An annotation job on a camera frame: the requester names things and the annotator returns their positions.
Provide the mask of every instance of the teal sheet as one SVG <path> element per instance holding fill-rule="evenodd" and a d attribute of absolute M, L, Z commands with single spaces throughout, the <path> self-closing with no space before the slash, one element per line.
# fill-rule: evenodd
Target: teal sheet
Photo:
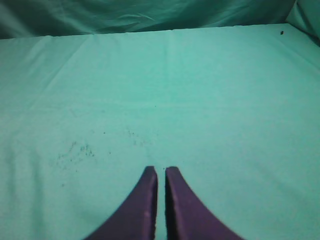
<path fill-rule="evenodd" d="M 148 165 L 157 240 L 168 166 L 245 239 L 318 239 L 319 76 L 289 24 L 0 40 L 0 239 L 84 238 Z"/>
<path fill-rule="evenodd" d="M 0 38 L 284 23 L 295 0 L 1 0 Z"/>
<path fill-rule="evenodd" d="M 320 38 L 320 1 L 296 0 L 286 20 L 302 31 Z"/>

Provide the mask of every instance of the teal fabric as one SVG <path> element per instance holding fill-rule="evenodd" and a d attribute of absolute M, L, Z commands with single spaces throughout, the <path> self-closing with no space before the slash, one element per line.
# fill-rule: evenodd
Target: teal fabric
<path fill-rule="evenodd" d="M 2 0 L 0 38 L 284 23 L 294 0 Z"/>
<path fill-rule="evenodd" d="M 287 22 L 320 38 L 320 1 L 297 0 L 287 17 Z"/>
<path fill-rule="evenodd" d="M 0 239 L 82 239 L 149 165 L 157 240 L 168 166 L 245 239 L 320 236 L 320 48 L 290 24 L 6 39 L 0 53 Z"/>

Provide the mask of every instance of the teal background fabric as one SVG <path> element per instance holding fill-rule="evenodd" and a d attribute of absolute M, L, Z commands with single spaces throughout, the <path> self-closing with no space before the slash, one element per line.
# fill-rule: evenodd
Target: teal background fabric
<path fill-rule="evenodd" d="M 2 0 L 0 38 L 284 23 L 294 0 Z"/>
<path fill-rule="evenodd" d="M 297 0 L 287 21 L 302 31 L 320 38 L 320 1 Z"/>
<path fill-rule="evenodd" d="M 168 166 L 245 239 L 318 239 L 319 63 L 290 24 L 0 40 L 0 239 L 84 238 L 148 165 L 157 240 Z"/>

